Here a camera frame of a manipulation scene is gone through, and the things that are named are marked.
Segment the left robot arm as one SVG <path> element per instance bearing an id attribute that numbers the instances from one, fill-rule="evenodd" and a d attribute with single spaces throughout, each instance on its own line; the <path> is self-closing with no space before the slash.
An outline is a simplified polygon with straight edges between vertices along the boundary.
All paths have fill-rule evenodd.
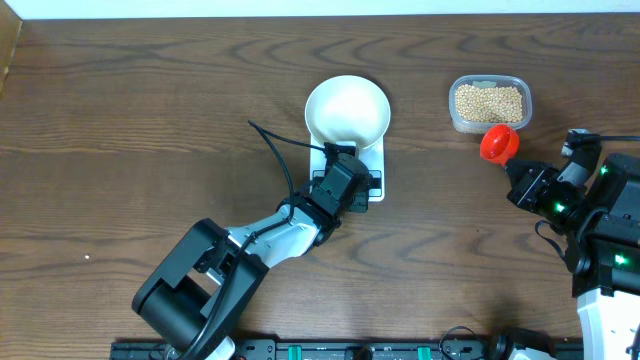
<path id="1" fill-rule="evenodd" d="M 371 174 L 341 153 L 277 212 L 224 229 L 198 221 L 144 282 L 132 309 L 181 359 L 229 359 L 231 332 L 271 268 L 326 242 L 347 212 L 368 209 Z"/>

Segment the red measuring scoop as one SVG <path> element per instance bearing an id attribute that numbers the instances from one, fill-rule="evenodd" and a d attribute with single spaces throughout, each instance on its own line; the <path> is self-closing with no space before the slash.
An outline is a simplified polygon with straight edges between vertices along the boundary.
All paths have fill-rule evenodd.
<path id="1" fill-rule="evenodd" d="M 484 135 L 480 144 L 480 157 L 490 163 L 506 166 L 520 147 L 520 137 L 510 126 L 499 124 Z"/>

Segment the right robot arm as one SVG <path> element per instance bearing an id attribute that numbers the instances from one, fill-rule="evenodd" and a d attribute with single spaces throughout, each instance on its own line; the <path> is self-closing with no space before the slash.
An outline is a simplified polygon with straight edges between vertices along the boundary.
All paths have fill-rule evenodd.
<path id="1" fill-rule="evenodd" d="M 508 199 L 566 239 L 557 253 L 572 276 L 585 358 L 638 358 L 638 158 L 612 153 L 576 182 L 543 162 L 510 159 L 505 172 Z"/>

